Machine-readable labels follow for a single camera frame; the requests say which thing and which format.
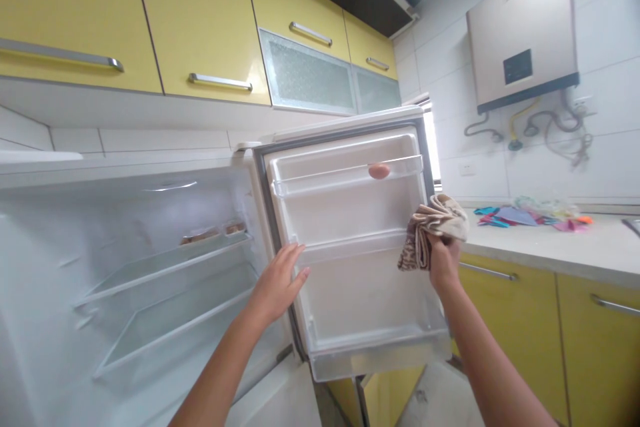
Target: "water heater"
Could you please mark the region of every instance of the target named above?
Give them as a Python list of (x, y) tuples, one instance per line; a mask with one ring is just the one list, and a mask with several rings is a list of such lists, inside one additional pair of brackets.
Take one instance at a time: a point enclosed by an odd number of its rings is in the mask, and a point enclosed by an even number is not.
[(579, 83), (573, 0), (484, 0), (467, 28), (478, 114)]

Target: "towel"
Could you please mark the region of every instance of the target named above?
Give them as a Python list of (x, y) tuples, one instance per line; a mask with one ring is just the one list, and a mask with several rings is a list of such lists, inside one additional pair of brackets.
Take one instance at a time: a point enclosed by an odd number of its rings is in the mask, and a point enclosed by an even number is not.
[(431, 244), (427, 232), (444, 238), (467, 241), (469, 220), (463, 208), (444, 193), (432, 195), (430, 206), (420, 205), (407, 226), (407, 239), (402, 249), (400, 270), (429, 270)]

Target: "white countertop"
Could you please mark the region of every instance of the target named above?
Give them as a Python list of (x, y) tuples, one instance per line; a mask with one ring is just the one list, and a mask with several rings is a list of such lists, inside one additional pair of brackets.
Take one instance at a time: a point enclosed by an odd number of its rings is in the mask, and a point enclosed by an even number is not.
[(621, 219), (632, 216), (589, 214), (586, 232), (559, 232), (551, 226), (478, 226), (469, 215), (469, 239), (462, 250), (489, 258), (640, 289), (640, 237)]

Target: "refrigerator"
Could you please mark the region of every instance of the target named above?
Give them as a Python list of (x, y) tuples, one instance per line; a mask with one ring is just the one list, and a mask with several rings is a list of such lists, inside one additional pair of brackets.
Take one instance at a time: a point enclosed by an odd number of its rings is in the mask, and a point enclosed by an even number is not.
[(450, 357), (428, 275), (397, 269), (433, 194), (423, 115), (217, 155), (0, 165), (0, 424), (166, 426), (287, 242), (306, 244), (295, 273), (311, 273), (253, 351), (227, 425), (319, 426), (312, 379)]

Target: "egg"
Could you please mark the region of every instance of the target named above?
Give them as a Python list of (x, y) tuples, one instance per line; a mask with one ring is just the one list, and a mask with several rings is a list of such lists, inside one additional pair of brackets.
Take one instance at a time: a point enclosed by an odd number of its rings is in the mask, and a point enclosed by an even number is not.
[(376, 180), (382, 180), (389, 176), (391, 169), (384, 163), (374, 163), (369, 167), (369, 175)]

